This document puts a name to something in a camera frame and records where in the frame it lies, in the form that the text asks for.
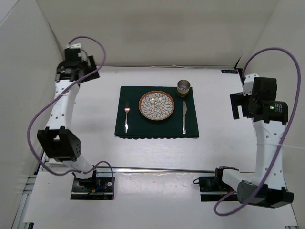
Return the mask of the dark green cloth napkin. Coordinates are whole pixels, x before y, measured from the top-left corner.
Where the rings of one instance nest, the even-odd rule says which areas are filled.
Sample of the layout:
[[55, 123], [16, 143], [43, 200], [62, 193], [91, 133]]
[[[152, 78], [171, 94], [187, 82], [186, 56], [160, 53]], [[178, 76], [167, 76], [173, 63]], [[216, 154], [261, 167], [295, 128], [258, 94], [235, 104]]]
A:
[[[174, 112], [165, 120], [153, 121], [145, 118], [139, 110], [139, 100], [147, 92], [163, 91], [174, 100]], [[186, 134], [182, 132], [183, 101], [187, 105], [185, 117]], [[124, 132], [125, 111], [124, 104], [129, 102], [128, 133]], [[127, 139], [157, 139], [157, 138], [198, 138], [199, 129], [196, 117], [196, 109], [193, 97], [193, 89], [190, 88], [186, 97], [177, 94], [176, 87], [162, 86], [121, 86], [118, 111], [115, 125], [115, 136]]]

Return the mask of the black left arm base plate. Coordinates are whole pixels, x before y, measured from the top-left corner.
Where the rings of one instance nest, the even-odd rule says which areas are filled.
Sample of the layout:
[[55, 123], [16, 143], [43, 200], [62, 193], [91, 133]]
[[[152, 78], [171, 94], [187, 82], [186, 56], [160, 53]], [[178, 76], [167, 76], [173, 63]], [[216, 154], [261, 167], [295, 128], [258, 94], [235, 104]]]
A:
[[114, 200], [115, 176], [112, 167], [97, 168], [89, 178], [77, 178], [72, 174], [71, 200]]

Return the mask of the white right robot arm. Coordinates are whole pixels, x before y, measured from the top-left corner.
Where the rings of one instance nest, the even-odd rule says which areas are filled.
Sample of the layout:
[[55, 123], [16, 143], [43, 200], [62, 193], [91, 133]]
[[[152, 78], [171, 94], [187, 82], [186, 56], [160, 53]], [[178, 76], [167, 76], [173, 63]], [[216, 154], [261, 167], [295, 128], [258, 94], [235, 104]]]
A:
[[243, 90], [230, 95], [234, 119], [238, 109], [253, 122], [257, 147], [255, 172], [245, 175], [234, 167], [219, 167], [214, 186], [221, 191], [231, 187], [242, 205], [279, 208], [294, 200], [283, 176], [283, 151], [280, 140], [288, 123], [288, 105], [276, 100], [275, 78], [249, 74], [244, 77]]

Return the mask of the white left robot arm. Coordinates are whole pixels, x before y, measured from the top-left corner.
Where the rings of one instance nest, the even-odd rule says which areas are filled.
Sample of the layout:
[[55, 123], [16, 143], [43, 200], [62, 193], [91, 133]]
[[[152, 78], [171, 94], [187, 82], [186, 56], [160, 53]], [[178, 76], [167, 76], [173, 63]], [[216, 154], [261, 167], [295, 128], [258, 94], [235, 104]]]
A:
[[74, 176], [89, 191], [95, 191], [100, 179], [91, 170], [87, 160], [81, 155], [81, 141], [71, 131], [71, 119], [80, 84], [74, 82], [96, 70], [92, 56], [74, 44], [64, 50], [65, 59], [58, 65], [55, 76], [55, 95], [60, 96], [52, 107], [51, 115], [37, 138], [49, 159], [63, 163], [73, 170]]

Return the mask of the silver fork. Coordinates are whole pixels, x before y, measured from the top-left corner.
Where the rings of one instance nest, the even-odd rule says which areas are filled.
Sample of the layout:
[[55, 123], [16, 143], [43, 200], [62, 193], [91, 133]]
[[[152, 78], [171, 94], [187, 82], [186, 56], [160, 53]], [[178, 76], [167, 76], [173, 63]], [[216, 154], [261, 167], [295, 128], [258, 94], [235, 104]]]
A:
[[128, 133], [128, 113], [130, 111], [129, 102], [125, 102], [125, 104], [124, 104], [124, 111], [125, 111], [124, 132]]

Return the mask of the silver table knife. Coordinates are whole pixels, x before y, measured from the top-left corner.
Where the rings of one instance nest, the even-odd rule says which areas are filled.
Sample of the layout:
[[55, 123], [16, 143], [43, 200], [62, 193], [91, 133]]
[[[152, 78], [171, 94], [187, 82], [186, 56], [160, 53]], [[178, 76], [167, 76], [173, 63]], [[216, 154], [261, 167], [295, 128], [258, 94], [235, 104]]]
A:
[[186, 113], [187, 113], [187, 105], [186, 102], [183, 101], [183, 125], [182, 125], [182, 132], [185, 135], [186, 134], [186, 125], [185, 125], [185, 117], [186, 117]]

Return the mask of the metal cup with cork base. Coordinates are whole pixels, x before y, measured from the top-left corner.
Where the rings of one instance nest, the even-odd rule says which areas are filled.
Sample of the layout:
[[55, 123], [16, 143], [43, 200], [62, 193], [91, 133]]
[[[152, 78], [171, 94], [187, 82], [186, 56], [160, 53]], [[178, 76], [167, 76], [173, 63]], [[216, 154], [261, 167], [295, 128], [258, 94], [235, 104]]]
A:
[[191, 84], [188, 80], [180, 80], [177, 83], [177, 94], [180, 97], [186, 97], [189, 93], [190, 88]]

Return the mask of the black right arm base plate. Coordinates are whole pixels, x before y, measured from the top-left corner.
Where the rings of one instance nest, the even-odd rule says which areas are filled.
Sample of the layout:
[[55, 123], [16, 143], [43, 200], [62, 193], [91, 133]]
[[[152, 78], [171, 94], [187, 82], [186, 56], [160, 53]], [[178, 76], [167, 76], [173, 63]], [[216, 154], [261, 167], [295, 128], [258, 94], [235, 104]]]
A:
[[217, 202], [233, 192], [230, 186], [218, 183], [215, 177], [198, 177], [193, 183], [199, 186], [201, 202]]

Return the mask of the floral patterned ceramic plate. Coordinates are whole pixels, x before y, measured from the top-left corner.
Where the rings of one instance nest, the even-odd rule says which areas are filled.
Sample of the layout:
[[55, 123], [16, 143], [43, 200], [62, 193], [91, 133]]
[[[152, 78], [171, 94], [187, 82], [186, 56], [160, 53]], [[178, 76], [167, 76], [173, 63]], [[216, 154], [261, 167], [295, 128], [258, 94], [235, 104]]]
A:
[[139, 100], [141, 114], [153, 121], [162, 121], [174, 112], [174, 100], [163, 91], [150, 91], [145, 93]]

